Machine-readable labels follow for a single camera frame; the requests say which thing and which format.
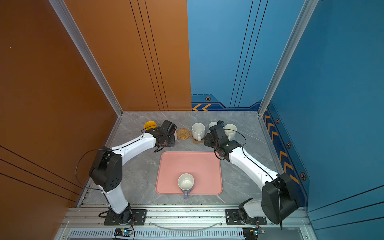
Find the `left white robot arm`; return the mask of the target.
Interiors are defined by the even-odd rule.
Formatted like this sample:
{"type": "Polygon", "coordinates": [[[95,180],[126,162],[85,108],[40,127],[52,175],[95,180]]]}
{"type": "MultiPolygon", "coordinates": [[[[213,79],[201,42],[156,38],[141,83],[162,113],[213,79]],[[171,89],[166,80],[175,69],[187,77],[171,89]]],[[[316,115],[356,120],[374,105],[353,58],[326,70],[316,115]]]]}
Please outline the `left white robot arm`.
{"type": "Polygon", "coordinates": [[[175,145],[177,126],[165,120],[161,125],[152,125],[141,130],[141,135],[116,147],[98,149],[89,176],[102,191],[109,207],[107,217],[119,225],[129,225],[133,220],[131,205],[124,196],[121,182],[123,166],[146,150],[155,152],[175,145]]]}

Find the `purple handled white mug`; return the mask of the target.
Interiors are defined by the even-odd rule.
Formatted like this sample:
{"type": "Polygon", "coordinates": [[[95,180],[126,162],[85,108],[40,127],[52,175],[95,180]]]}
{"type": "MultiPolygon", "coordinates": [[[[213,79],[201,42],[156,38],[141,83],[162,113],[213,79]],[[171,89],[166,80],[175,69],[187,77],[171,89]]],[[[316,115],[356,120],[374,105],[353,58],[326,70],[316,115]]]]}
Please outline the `purple handled white mug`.
{"type": "Polygon", "coordinates": [[[188,198],[189,193],[193,189],[195,179],[191,174],[182,174],[178,179],[178,186],[184,194],[184,199],[188,198]]]}

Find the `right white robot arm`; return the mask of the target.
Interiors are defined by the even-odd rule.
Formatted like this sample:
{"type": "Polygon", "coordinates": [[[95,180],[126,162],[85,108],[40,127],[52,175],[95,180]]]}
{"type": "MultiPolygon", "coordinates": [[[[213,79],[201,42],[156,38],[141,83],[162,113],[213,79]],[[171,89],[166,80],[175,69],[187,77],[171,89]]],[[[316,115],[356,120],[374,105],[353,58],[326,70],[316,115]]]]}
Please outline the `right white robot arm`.
{"type": "Polygon", "coordinates": [[[243,224],[251,225],[256,218],[267,218],[276,225],[295,212],[301,205],[296,182],[286,173],[278,174],[270,170],[244,149],[244,145],[230,140],[225,133],[224,122],[209,128],[205,136],[205,146],[214,150],[220,160],[240,168],[262,191],[262,198],[250,198],[239,205],[239,216],[243,224]]]}

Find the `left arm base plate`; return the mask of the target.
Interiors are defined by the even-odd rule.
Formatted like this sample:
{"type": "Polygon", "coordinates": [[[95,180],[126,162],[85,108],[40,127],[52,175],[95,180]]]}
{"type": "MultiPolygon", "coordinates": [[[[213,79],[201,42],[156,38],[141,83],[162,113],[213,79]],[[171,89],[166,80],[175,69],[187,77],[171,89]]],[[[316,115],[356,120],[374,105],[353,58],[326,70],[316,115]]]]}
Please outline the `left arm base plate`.
{"type": "Polygon", "coordinates": [[[116,214],[108,210],[104,225],[105,226],[143,226],[147,217],[147,210],[133,209],[125,210],[121,214],[116,214]]]}

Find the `light blue mug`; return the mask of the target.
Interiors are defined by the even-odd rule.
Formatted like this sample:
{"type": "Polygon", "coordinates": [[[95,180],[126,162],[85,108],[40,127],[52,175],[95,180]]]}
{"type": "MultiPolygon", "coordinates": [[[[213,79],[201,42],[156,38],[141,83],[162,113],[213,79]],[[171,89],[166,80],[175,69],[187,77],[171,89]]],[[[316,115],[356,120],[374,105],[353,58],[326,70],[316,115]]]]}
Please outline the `light blue mug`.
{"type": "Polygon", "coordinates": [[[210,129],[211,127],[216,126],[217,124],[218,124],[217,122],[211,122],[209,123],[208,128],[210,129]]]}

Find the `cork paw print coaster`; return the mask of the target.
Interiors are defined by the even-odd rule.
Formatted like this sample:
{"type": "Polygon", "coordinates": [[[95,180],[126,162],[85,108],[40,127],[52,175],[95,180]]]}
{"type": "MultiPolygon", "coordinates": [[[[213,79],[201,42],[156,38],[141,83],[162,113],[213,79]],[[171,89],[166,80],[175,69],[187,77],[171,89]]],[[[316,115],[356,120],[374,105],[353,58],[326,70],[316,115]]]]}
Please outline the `cork paw print coaster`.
{"type": "Polygon", "coordinates": [[[191,139],[193,141],[194,144],[203,144],[205,142],[205,138],[202,138],[200,141],[199,140],[196,140],[193,136],[191,136],[191,139]]]}

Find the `woven rattan round coaster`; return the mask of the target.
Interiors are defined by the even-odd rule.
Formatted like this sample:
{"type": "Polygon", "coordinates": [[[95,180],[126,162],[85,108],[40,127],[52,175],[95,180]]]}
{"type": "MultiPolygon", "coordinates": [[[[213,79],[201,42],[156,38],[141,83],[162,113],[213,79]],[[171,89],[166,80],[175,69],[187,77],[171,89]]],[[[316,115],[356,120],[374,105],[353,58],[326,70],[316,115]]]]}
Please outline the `woven rattan round coaster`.
{"type": "Polygon", "coordinates": [[[188,129],[179,129],[177,130],[177,139],[180,141],[185,141],[190,138],[191,132],[188,129]]]}

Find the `yellow mug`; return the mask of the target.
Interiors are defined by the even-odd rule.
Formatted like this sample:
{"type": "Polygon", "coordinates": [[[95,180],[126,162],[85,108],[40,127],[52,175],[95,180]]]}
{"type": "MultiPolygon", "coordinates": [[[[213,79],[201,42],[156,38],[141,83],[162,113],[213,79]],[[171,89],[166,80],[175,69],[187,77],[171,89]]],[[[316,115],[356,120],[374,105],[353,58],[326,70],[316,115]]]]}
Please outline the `yellow mug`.
{"type": "Polygon", "coordinates": [[[147,130],[150,130],[150,129],[154,129],[157,126],[158,126],[158,124],[155,121],[148,121],[148,122],[145,123],[144,128],[145,128],[145,131],[147,131],[147,130]]]}

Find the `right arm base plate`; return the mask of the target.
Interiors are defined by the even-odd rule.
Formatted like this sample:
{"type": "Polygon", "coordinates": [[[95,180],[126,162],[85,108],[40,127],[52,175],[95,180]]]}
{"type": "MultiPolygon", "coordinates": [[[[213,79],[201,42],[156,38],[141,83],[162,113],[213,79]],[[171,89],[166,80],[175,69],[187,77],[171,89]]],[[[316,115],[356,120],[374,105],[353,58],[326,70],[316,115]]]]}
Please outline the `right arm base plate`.
{"type": "Polygon", "coordinates": [[[249,217],[244,210],[240,209],[226,209],[226,222],[227,225],[267,225],[265,217],[249,217]]]}

